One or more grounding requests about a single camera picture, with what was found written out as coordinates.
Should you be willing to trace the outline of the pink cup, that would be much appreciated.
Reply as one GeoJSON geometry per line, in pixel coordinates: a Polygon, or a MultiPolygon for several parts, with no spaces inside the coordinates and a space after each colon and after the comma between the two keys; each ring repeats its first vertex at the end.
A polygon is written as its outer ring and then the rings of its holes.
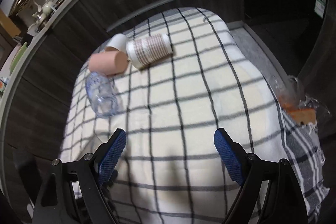
{"type": "Polygon", "coordinates": [[[106,76],[123,73],[127,66],[127,55],[122,51],[95,53],[88,61],[88,69],[90,72],[98,72],[106,76]]]}

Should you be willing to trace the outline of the brown checked paper cup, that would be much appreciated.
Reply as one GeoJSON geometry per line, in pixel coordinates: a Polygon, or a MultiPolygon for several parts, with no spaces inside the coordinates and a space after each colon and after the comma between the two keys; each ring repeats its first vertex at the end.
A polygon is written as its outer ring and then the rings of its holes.
{"type": "Polygon", "coordinates": [[[173,49],[167,34],[156,34],[127,42],[126,53],[131,64],[142,69],[172,55],[173,49]]]}

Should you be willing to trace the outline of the white cup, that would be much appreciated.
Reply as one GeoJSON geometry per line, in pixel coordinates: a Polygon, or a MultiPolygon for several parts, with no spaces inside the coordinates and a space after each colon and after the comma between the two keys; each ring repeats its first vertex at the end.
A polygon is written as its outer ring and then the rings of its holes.
{"type": "Polygon", "coordinates": [[[126,53],[126,45],[129,38],[124,34],[115,34],[105,46],[105,51],[120,51],[126,53]]]}

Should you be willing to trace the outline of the clear plastic bag with orange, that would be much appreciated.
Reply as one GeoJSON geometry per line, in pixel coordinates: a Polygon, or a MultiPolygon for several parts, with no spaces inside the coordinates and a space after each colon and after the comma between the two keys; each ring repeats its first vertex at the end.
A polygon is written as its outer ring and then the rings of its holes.
{"type": "Polygon", "coordinates": [[[269,83],[276,94],[281,107],[300,126],[322,128],[331,120],[329,109],[317,99],[306,93],[302,82],[294,76],[288,76],[287,86],[275,76],[269,83]]]}

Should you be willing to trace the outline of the clear blue-print plastic jar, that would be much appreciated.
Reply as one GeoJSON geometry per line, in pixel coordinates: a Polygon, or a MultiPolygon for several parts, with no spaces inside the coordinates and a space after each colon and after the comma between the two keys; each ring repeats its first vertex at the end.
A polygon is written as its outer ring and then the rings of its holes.
{"type": "Polygon", "coordinates": [[[122,112],[120,98],[106,75],[91,72],[85,79],[85,90],[96,117],[109,118],[122,112]]]}

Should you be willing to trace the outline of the white grid-pattern tablecloth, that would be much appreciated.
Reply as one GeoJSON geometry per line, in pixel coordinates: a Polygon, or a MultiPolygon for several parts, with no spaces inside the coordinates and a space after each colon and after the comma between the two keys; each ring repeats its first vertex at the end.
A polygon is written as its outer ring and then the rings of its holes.
{"type": "Polygon", "coordinates": [[[98,118],[85,92],[87,66],[72,94],[60,159],[95,151],[121,128],[127,145],[109,192],[121,223],[221,223],[239,191],[214,145],[225,129],[247,152],[291,163],[308,219],[318,219],[328,189],[314,132],[284,112],[224,21],[200,8],[173,9],[128,30],[131,39],[167,34],[173,56],[147,69],[129,66],[110,82],[118,113],[98,118]]]}

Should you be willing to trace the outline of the white teapot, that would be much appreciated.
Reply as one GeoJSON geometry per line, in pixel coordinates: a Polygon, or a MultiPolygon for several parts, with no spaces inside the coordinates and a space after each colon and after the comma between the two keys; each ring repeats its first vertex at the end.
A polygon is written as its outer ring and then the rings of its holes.
{"type": "Polygon", "coordinates": [[[39,5],[35,1],[33,3],[36,5],[38,11],[32,14],[32,17],[36,20],[43,20],[46,19],[47,16],[51,15],[52,12],[56,11],[56,8],[54,7],[54,3],[51,1],[46,1],[44,5],[39,5]]]}

